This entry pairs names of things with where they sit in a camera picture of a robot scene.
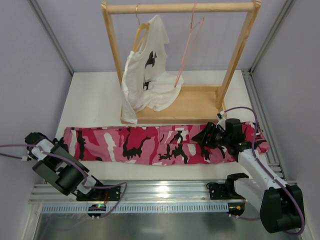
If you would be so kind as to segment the pink camouflage trousers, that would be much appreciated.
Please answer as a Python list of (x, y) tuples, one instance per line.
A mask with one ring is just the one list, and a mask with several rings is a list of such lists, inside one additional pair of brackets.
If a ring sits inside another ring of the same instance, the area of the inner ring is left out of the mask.
[[(264, 154), (270, 145), (255, 123), (241, 122), (247, 140)], [(62, 140), (79, 161), (171, 166), (235, 162), (223, 146), (209, 148), (192, 141), (207, 124), (163, 126), (67, 127)]]

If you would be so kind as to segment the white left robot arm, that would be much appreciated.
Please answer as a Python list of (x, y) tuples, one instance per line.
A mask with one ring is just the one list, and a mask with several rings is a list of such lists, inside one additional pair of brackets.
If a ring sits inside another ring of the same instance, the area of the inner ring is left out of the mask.
[(25, 139), (28, 157), (36, 160), (32, 167), (46, 182), (60, 193), (73, 194), (77, 201), (101, 201), (105, 189), (96, 189), (103, 184), (89, 170), (69, 154), (64, 140), (50, 140), (40, 132), (31, 132)]

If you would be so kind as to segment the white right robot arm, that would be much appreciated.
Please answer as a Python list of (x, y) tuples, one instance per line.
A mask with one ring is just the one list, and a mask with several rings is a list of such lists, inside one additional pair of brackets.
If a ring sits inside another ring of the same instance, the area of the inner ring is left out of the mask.
[(237, 118), (207, 123), (192, 138), (203, 147), (225, 147), (249, 175), (228, 175), (225, 181), (229, 194), (243, 197), (259, 212), (259, 219), (269, 233), (304, 230), (303, 193), (297, 185), (289, 185), (267, 163), (260, 159), (254, 139), (247, 140), (243, 125)]

